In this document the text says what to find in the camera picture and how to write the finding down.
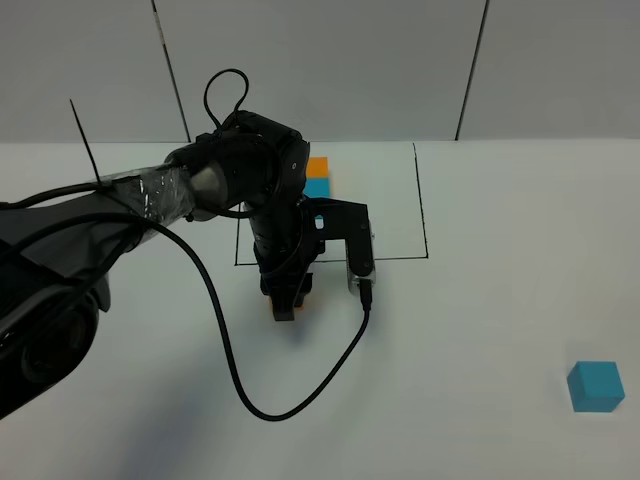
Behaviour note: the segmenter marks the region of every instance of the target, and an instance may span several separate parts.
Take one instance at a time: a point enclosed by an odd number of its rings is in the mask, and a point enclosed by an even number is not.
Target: white table
[[[174,147],[94,152],[106,174]],[[354,170],[397,148],[405,174],[412,147],[352,144],[340,162]],[[344,168],[330,148],[332,171]],[[113,307],[84,362],[0,421],[0,478],[637,478],[640,142],[433,142],[416,154],[429,259],[377,263],[370,328],[307,410],[270,424],[244,409],[195,268],[156,238],[112,270]],[[4,145],[0,158],[3,200],[91,177],[78,145]],[[393,189],[359,198],[376,242],[387,220],[375,197],[413,195],[391,171]],[[394,214],[422,236],[412,205]],[[249,396],[270,413],[297,404],[360,324],[344,265],[316,265],[305,310],[276,324],[257,268],[234,266],[234,221],[174,230],[210,268]],[[616,412],[573,413],[576,360],[618,362]]]

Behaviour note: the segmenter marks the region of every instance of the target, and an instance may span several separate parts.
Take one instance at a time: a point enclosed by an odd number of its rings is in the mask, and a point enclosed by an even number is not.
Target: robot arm
[[[0,418],[82,361],[98,310],[106,312],[111,303],[101,271],[154,233],[106,221],[57,228],[80,216],[133,214],[163,226],[183,217],[249,218],[260,285],[278,321],[294,319],[294,307],[311,290],[308,267],[326,240],[345,239],[350,287],[357,289],[363,279],[371,285],[367,207],[305,197],[308,157],[309,144],[300,133],[236,111],[216,132],[175,150],[162,165],[76,189],[96,190],[89,195],[39,208],[26,207],[47,195],[0,205]],[[243,212],[230,210],[241,203]],[[324,218],[321,230],[315,227],[318,215]],[[37,242],[21,247],[37,234]],[[82,285],[86,292],[79,294]]]

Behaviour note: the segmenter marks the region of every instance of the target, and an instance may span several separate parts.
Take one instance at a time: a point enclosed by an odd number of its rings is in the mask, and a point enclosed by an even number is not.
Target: white tabletop
[[[94,152],[106,174],[174,147]],[[353,199],[372,205],[376,242],[386,222],[407,229],[398,250],[420,247],[421,215],[415,203],[381,214],[380,199],[409,202],[417,182],[383,163],[405,175],[417,158],[429,259],[377,262],[370,328],[318,400],[279,424],[247,412],[198,273],[155,238],[112,270],[113,307],[83,363],[0,421],[0,478],[637,478],[640,142],[330,148],[332,175],[385,169],[392,187]],[[79,145],[3,145],[0,158],[5,201],[91,177]],[[339,178],[334,195],[350,199]],[[234,221],[173,229],[210,269],[249,396],[269,413],[297,404],[361,322],[344,265],[315,265],[306,308],[276,324],[257,268],[234,266]],[[573,413],[577,360],[618,363],[627,398],[614,413]]]

